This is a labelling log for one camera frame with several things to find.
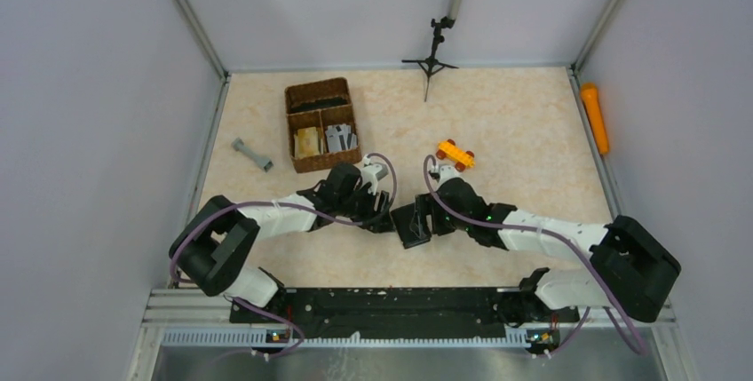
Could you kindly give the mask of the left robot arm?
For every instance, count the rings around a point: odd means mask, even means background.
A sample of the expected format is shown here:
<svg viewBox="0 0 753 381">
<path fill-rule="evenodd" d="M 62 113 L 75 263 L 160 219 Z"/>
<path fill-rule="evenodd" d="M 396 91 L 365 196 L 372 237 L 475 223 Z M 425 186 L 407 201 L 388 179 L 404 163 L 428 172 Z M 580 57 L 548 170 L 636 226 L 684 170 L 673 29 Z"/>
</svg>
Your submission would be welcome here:
<svg viewBox="0 0 753 381">
<path fill-rule="evenodd" d="M 389 209 L 395 193 L 380 189 L 384 178 L 397 180 L 392 164 L 371 154 L 361 166 L 339 163 L 314 187 L 279 199 L 234 203 L 216 195 L 170 246 L 170 274 L 208 297 L 242 299 L 259 319 L 275 321 L 285 307 L 282 284 L 266 270 L 248 266 L 253 245 L 332 224 L 392 231 Z"/>
</svg>

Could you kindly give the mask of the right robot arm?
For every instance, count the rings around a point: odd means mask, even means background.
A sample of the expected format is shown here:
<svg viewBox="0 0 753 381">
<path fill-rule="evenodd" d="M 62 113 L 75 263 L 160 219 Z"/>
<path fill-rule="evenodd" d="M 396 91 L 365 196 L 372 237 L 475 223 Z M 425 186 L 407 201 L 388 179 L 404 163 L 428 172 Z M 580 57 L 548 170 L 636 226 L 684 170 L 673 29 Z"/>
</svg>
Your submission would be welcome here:
<svg viewBox="0 0 753 381">
<path fill-rule="evenodd" d="M 546 268 L 521 284 L 523 314 L 543 321 L 570 306 L 611 307 L 654 322 L 680 273 L 678 260 L 636 219 L 619 215 L 605 224 L 536 215 L 511 204 L 489 203 L 461 178 L 442 180 L 429 194 L 440 220 L 486 247 L 540 253 L 580 264 Z"/>
</svg>

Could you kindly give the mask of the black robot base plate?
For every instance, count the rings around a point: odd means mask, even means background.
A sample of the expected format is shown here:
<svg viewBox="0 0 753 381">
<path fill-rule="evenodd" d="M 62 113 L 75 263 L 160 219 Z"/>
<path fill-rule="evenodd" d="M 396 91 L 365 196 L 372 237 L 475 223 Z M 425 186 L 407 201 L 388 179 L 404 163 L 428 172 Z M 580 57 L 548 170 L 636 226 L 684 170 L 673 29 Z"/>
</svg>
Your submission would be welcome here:
<svg viewBox="0 0 753 381">
<path fill-rule="evenodd" d="M 297 325 L 306 338 L 500 338 L 527 323 L 577 322 L 573 308 L 551 310 L 532 292 L 493 287 L 298 288 L 273 298 L 264 314 L 238 304 L 232 323 L 265 323 L 271 314 Z"/>
</svg>

